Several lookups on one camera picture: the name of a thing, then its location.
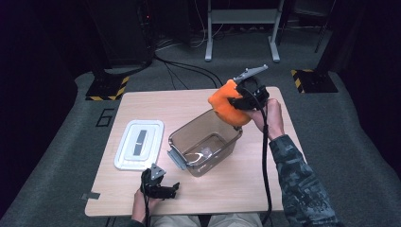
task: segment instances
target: wooden table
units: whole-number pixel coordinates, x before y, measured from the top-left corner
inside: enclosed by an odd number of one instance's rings
[[[285,102],[276,87],[267,88],[270,97],[282,103],[286,133],[301,149],[288,115]],[[154,215],[215,214],[231,212],[263,212],[268,210],[262,175],[262,133],[253,122],[243,127],[233,153],[221,163],[196,178],[188,170],[176,167],[167,151],[168,136],[195,117],[211,109],[207,98],[216,89],[126,93],[122,97],[113,128],[104,150],[85,214],[89,217],[129,216],[133,195],[141,184],[142,171],[121,171],[114,156],[128,123],[134,119],[161,120],[165,124],[157,166],[166,171],[162,186],[180,182],[175,199],[159,203]],[[283,210],[277,170],[268,150],[268,174],[272,210]]]

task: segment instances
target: camouflage sleeve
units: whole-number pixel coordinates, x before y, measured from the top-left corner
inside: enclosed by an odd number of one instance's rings
[[[288,135],[269,143],[282,190],[289,226],[343,226],[327,192]]]

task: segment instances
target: person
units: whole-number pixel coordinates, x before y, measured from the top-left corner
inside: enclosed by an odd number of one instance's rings
[[[279,176],[282,203],[290,227],[344,226],[331,206],[327,192],[321,182],[305,162],[304,156],[284,132],[281,104],[274,98],[268,99],[264,111],[267,116],[270,149]],[[264,118],[260,111],[245,111],[258,129],[263,131]],[[149,199],[148,210],[152,213],[160,199]],[[136,191],[132,209],[132,227],[143,227],[145,221],[145,201],[140,190]],[[152,227],[197,226],[201,227],[197,216],[152,217]],[[209,227],[261,227],[257,214],[213,215]]]

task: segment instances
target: white plastic lid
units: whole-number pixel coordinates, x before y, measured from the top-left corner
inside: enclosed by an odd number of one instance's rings
[[[132,120],[124,131],[114,165],[121,170],[145,170],[156,163],[163,140],[159,120]]]

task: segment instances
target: hand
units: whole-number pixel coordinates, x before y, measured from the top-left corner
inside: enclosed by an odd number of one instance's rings
[[[151,215],[153,213],[154,208],[161,200],[162,199],[149,198],[149,202],[148,202],[149,215]],[[134,219],[136,221],[144,223],[145,218],[146,218],[146,210],[145,210],[144,194],[141,192],[141,190],[138,189],[135,192],[135,195],[133,198],[131,219]]]
[[[269,139],[273,140],[284,134],[283,116],[281,113],[281,104],[277,99],[270,98],[266,102],[263,111],[267,111],[267,123],[269,125]],[[260,111],[245,111],[245,113],[253,120],[254,124],[260,131],[263,131],[263,115]]]

